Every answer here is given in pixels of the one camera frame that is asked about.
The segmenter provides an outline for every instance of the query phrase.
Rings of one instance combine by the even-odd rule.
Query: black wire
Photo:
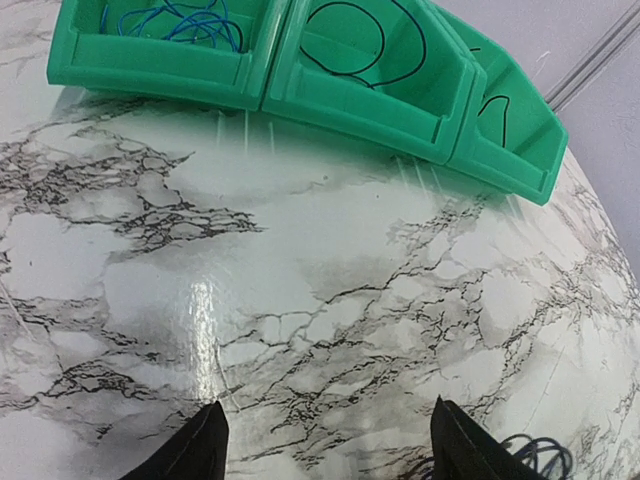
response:
[[[300,46],[300,51],[302,53],[304,53],[313,63],[315,63],[316,65],[318,65],[320,68],[322,68],[325,72],[330,73],[331,75],[336,75],[336,76],[349,76],[349,77],[355,77],[357,74],[359,73],[363,73],[366,72],[367,70],[369,70],[371,67],[373,67],[376,63],[378,63],[378,61],[380,60],[380,58],[382,57],[382,54],[384,53],[385,47],[386,47],[386,43],[387,43],[387,38],[385,37],[384,34],[384,28],[382,28],[382,24],[378,21],[378,19],[376,17],[374,17],[371,13],[367,12],[363,7],[361,7],[360,5],[356,5],[354,3],[350,3],[350,2],[329,2],[329,3],[325,3],[324,5],[319,6],[318,8],[316,8],[311,15],[309,15],[309,18],[307,19],[307,25],[309,24],[309,22],[311,22],[311,20],[313,20],[313,18],[320,13],[322,10],[324,10],[325,8],[328,7],[333,7],[336,5],[345,5],[347,7],[353,7],[357,10],[360,10],[362,13],[364,13],[366,16],[368,16],[371,20],[374,21],[374,23],[376,24],[376,26],[378,27],[378,30],[380,31],[380,52],[378,53],[378,55],[376,56],[376,58],[370,62],[367,66],[354,70],[352,72],[338,72],[336,70],[332,70],[329,67],[327,67],[326,65],[323,65],[322,62],[320,62],[320,60],[318,60],[317,58],[312,57],[311,55],[309,55],[309,53],[302,47],[302,45]]]
[[[511,98],[507,97],[506,95],[495,95],[491,97],[489,100],[487,100],[487,103],[484,104],[484,106],[478,113],[478,117],[485,112],[485,110],[491,104],[491,102],[494,102],[496,100],[507,101],[504,107],[503,122],[502,122],[502,148],[507,148],[507,119],[508,119],[509,106],[511,105]]]
[[[525,439],[527,443],[520,448],[517,452],[515,452],[513,457],[525,465],[531,467],[536,473],[541,474],[543,477],[548,478],[551,475],[560,461],[561,464],[561,476],[560,480],[567,480],[569,475],[571,474],[571,470],[573,469],[573,457],[571,452],[560,445],[553,438],[548,437],[540,437],[540,438],[532,438],[529,435],[525,434],[517,434],[512,435],[507,438],[501,445],[505,449],[509,449],[512,446],[513,440],[516,439]],[[540,444],[548,443],[550,445],[540,446]],[[546,452],[556,452],[556,454],[551,457],[542,469],[539,469],[539,455]]]
[[[238,53],[242,53],[242,49],[244,48],[244,35],[242,34],[242,28],[240,28],[240,25],[238,25],[236,22],[232,20],[227,20],[226,23],[228,25],[235,27],[236,30],[238,31],[238,38],[240,40],[238,44]]]
[[[374,83],[371,88],[375,88],[375,87],[379,87],[382,85],[391,85],[392,83],[396,83],[399,82],[401,80],[404,80],[405,78],[409,78],[412,75],[415,75],[416,73],[418,73],[418,71],[423,67],[423,65],[426,63],[427,61],[427,38],[424,35],[424,31],[422,30],[422,27],[420,26],[420,24],[418,23],[418,21],[415,19],[415,17],[413,15],[411,15],[411,13],[409,12],[409,10],[407,10],[406,8],[404,8],[402,5],[400,5],[398,3],[397,0],[391,0],[391,2],[398,7],[400,10],[402,10],[404,12],[404,14],[409,17],[409,19],[413,22],[413,24],[416,26],[416,28],[418,29],[418,33],[420,34],[420,41],[422,42],[422,58],[420,59],[420,63],[418,63],[418,66],[415,67],[413,70],[411,70],[411,72],[406,73],[405,75],[401,75],[398,78],[394,78],[393,80],[387,80],[386,82],[378,82],[378,83]]]
[[[360,73],[364,73],[367,70],[371,69],[373,66],[375,66],[380,59],[382,58],[382,55],[384,54],[385,50],[386,50],[386,36],[384,33],[384,28],[382,27],[382,24],[378,21],[377,18],[375,18],[373,16],[372,13],[368,12],[367,10],[365,10],[363,7],[356,5],[354,3],[351,2],[345,2],[345,1],[334,1],[334,2],[329,2],[326,3],[324,5],[321,5],[320,7],[316,8],[311,15],[309,15],[309,18],[307,19],[307,25],[309,24],[309,22],[322,10],[324,10],[325,8],[331,7],[331,6],[336,6],[336,5],[344,5],[344,6],[349,6],[349,7],[354,7],[357,10],[360,10],[362,13],[364,13],[365,15],[367,15],[369,18],[371,18],[376,26],[378,27],[378,30],[380,31],[380,51],[378,52],[378,55],[376,56],[376,58],[370,62],[366,67],[358,69],[358,70],[354,70],[353,72],[338,72],[336,70],[332,70],[329,67],[327,67],[326,65],[323,65],[322,62],[320,62],[318,59],[312,57],[302,46],[300,46],[300,51],[307,57],[309,58],[312,62],[314,62],[316,65],[318,65],[320,68],[322,68],[325,72],[331,74],[331,75],[335,75],[338,77],[350,77],[353,78],[355,80],[358,80],[360,82],[362,82],[365,86],[367,86],[368,88],[374,89],[375,87],[380,87],[383,85],[391,85],[393,83],[399,82],[401,80],[404,80],[406,78],[411,77],[412,75],[415,75],[416,73],[418,73],[418,71],[424,66],[424,64],[427,61],[427,53],[428,53],[428,45],[427,45],[427,39],[426,36],[424,34],[424,31],[422,30],[422,27],[420,26],[420,24],[418,23],[418,21],[415,19],[415,17],[402,5],[400,5],[397,0],[391,0],[391,2],[398,7],[400,10],[402,10],[405,15],[407,15],[409,17],[409,19],[413,22],[413,24],[416,26],[416,28],[418,29],[418,33],[420,34],[420,38],[422,41],[422,58],[420,59],[420,62],[418,63],[418,65],[411,70],[409,73],[406,73],[404,75],[401,75],[397,78],[391,79],[391,80],[386,80],[386,81],[382,81],[382,82],[377,82],[377,83],[369,83],[368,81],[366,81],[365,79],[361,78],[358,76],[358,74]]]
[[[425,472],[425,476],[424,476],[424,478],[422,480],[432,480],[433,479],[433,474],[435,472],[435,469],[434,469],[435,461],[436,461],[435,457],[427,457],[427,459],[424,461],[424,463],[426,465],[429,465],[429,466],[427,467],[427,470]]]

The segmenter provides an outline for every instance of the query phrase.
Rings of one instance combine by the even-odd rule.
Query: green plastic bin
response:
[[[229,18],[244,37],[244,48],[236,53],[161,40],[175,20],[163,25],[160,17],[144,37],[118,34],[123,14],[161,6],[162,0],[63,0],[47,77],[52,84],[257,110],[289,1],[228,1]],[[204,8],[209,0],[188,3]]]
[[[484,95],[472,98],[447,167],[544,205],[562,166],[569,140],[565,128],[503,48],[440,12],[487,73]]]
[[[348,3],[292,4],[263,110],[447,163],[482,74],[478,63],[429,2]],[[427,41],[423,64],[414,20]],[[354,71],[358,78],[346,75]]]

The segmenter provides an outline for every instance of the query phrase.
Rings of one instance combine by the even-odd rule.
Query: marble pattern surface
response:
[[[46,85],[0,3],[0,478],[116,479],[204,402],[228,478],[421,478],[438,395],[640,471],[640,304],[566,155],[544,208],[260,115]]]

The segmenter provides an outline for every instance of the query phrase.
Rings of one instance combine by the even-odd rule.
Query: white wall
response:
[[[640,38],[560,118],[640,278]]]
[[[543,95],[569,73],[633,2],[435,0],[505,47]]]

